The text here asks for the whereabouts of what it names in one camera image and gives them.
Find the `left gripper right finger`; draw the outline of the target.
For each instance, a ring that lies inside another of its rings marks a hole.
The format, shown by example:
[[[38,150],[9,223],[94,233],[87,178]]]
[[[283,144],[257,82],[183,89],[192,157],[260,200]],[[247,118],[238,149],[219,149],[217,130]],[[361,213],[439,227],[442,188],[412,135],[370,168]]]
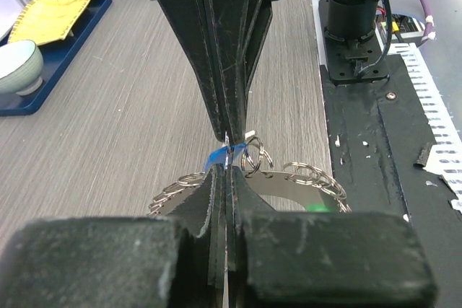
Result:
[[[410,223],[378,212],[276,211],[226,171],[228,269],[246,307],[433,307]]]

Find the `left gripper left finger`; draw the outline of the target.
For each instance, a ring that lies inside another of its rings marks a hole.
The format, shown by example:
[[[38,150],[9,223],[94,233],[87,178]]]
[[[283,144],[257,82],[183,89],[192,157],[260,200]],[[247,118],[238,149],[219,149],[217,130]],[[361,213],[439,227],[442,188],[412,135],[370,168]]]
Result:
[[[209,282],[212,218],[39,219],[1,255],[3,307],[220,307]]]

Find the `metal disc with keyrings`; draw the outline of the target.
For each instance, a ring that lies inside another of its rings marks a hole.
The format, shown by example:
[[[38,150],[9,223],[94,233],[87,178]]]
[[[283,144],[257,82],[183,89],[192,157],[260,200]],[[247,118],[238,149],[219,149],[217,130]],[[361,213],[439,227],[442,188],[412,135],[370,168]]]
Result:
[[[332,176],[302,162],[286,163],[281,171],[276,171],[272,158],[257,136],[247,141],[246,149],[240,154],[237,171],[243,174],[244,181],[260,196],[287,199],[304,210],[307,205],[322,203],[331,209],[330,212],[351,211],[344,188]],[[205,176],[205,172],[194,172],[179,177],[153,197],[147,215],[170,213],[202,184]]]

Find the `key with green tag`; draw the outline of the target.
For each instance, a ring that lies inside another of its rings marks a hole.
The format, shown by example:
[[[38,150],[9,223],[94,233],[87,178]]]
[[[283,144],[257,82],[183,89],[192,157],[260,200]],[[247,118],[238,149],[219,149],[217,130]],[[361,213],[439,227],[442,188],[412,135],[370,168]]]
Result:
[[[309,212],[330,212],[331,209],[328,206],[323,205],[322,203],[314,203],[307,205],[305,207],[306,211]]]

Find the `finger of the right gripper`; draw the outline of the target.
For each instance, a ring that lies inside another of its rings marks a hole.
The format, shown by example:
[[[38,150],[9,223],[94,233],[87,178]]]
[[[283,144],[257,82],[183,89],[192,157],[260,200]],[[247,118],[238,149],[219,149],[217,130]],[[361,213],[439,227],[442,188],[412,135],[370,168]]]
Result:
[[[202,0],[210,75],[203,98],[216,138],[244,140],[248,93],[278,0]]]
[[[219,111],[204,0],[157,1],[196,75],[214,135],[224,141],[225,124]]]

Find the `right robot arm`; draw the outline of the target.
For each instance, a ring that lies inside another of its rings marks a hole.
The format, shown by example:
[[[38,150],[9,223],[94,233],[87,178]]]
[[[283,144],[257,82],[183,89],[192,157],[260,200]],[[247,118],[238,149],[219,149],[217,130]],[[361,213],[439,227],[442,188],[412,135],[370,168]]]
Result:
[[[157,0],[196,75],[216,138],[244,140],[248,93],[278,0]],[[388,0],[328,0],[327,36],[372,38],[377,5]]]

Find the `key with blue tag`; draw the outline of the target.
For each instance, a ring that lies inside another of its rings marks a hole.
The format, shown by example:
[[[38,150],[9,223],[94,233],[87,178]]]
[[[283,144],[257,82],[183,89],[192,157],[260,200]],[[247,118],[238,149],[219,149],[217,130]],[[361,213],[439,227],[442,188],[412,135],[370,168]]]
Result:
[[[233,158],[235,158],[239,154],[242,154],[247,147],[247,141],[255,135],[255,131],[249,131],[245,134],[244,142],[235,145],[230,145],[229,136],[226,133],[225,142],[222,144],[222,146],[219,149],[213,151],[208,156],[203,168],[203,172],[207,172],[213,164],[222,164],[226,167],[227,164],[231,162],[230,153],[232,153]]]

